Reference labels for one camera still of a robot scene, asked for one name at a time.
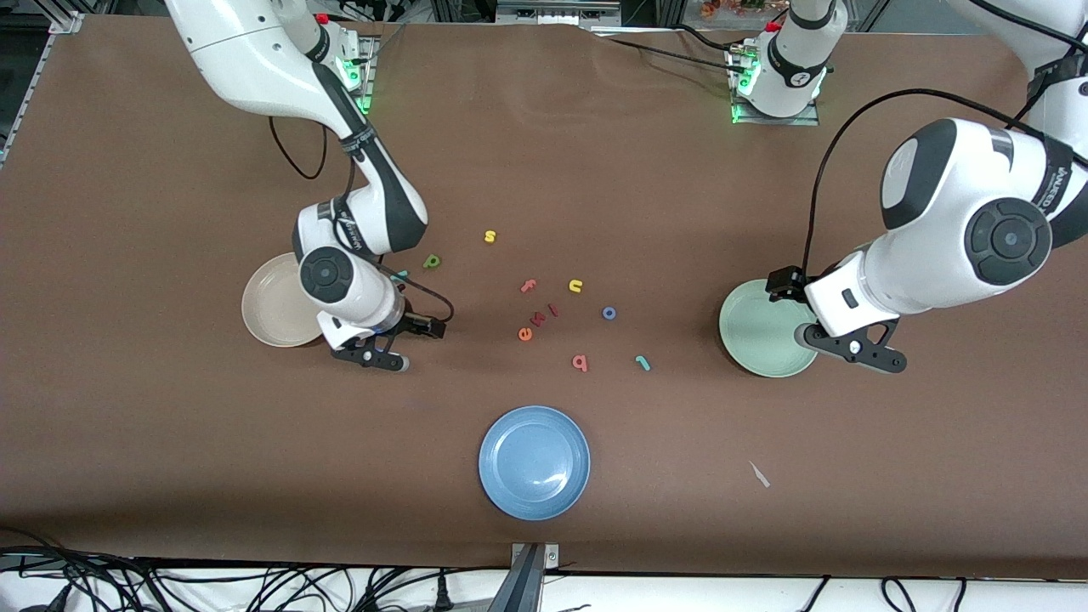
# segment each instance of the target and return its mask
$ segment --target black connector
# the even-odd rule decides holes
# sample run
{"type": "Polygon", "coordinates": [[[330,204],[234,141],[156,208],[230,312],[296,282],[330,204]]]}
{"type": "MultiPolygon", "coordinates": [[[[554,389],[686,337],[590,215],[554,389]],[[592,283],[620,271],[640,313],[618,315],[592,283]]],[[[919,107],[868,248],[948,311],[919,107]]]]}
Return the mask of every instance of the black connector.
{"type": "Polygon", "coordinates": [[[454,609],[454,602],[446,590],[446,571],[438,570],[438,595],[434,599],[434,612],[447,612],[454,609]]]}

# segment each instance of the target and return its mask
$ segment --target brown tabletop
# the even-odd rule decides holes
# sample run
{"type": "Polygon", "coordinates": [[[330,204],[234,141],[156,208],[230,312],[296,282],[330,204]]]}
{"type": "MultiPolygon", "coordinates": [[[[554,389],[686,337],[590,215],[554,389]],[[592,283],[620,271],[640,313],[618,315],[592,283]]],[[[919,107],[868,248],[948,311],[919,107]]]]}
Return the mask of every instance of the brown tabletop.
{"type": "MultiPolygon", "coordinates": [[[[510,542],[549,540],[578,570],[1085,577],[1084,243],[1010,294],[906,318],[900,376],[821,357],[769,380],[724,354],[722,299],[799,261],[851,112],[908,86],[1023,98],[990,39],[846,36],[833,60],[820,127],[732,125],[714,69],[567,26],[405,28],[372,119],[431,223],[387,261],[457,317],[443,341],[399,341],[412,367],[392,375],[265,346],[239,314],[346,158],[299,179],[169,21],[88,17],[0,171],[0,519],[135,555],[502,565],[510,542]],[[520,342],[549,303],[560,316],[520,342]],[[526,404],[571,416],[593,455],[581,501],[535,524],[477,473],[487,427],[526,404]]],[[[910,98],[848,134],[814,267],[882,232],[886,159],[944,115],[978,119],[910,98]]],[[[280,126],[311,169],[319,130],[280,126]]]]}

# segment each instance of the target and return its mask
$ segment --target beige plate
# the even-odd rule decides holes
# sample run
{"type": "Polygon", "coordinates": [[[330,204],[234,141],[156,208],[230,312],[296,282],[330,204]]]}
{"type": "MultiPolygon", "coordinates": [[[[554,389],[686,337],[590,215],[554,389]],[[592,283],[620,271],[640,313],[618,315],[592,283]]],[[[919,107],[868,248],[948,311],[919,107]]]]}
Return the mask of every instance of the beige plate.
{"type": "Polygon", "coordinates": [[[295,255],[273,257],[246,283],[242,320],[254,338],[272,346],[298,346],[321,335],[317,304],[298,281],[295,255]]]}

